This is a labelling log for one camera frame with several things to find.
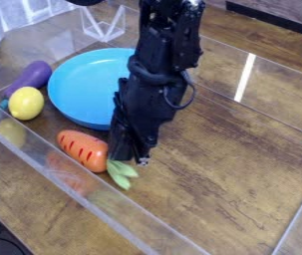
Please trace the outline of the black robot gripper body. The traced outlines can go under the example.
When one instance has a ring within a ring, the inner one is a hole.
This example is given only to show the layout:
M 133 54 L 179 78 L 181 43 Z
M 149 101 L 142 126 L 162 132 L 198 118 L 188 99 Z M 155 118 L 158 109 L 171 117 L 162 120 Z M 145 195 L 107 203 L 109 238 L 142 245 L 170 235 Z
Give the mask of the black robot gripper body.
M 129 70 L 130 76 L 119 79 L 113 122 L 122 123 L 130 134 L 158 135 L 159 126 L 189 106 L 181 102 L 189 86 L 188 73 L 169 70 L 153 73 L 137 56 L 129 59 Z

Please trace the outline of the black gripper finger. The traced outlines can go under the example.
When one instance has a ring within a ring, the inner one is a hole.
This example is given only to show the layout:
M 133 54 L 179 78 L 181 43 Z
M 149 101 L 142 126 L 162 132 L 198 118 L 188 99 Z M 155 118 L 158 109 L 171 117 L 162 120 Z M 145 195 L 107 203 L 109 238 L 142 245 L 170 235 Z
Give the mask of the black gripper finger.
M 109 159 L 131 160 L 134 157 L 130 129 L 119 122 L 113 122 L 109 139 Z
M 157 139 L 157 134 L 147 134 L 146 136 L 131 134 L 134 158 L 141 166 L 150 163 L 151 149 L 157 146 Z

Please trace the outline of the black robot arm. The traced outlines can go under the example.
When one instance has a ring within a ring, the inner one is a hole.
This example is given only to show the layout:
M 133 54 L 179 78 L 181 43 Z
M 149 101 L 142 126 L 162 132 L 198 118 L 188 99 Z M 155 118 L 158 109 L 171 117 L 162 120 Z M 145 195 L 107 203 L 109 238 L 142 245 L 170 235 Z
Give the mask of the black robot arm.
M 198 65 L 204 0 L 139 0 L 139 41 L 119 79 L 110 131 L 111 160 L 146 165 L 159 126 L 190 105 L 188 70 Z

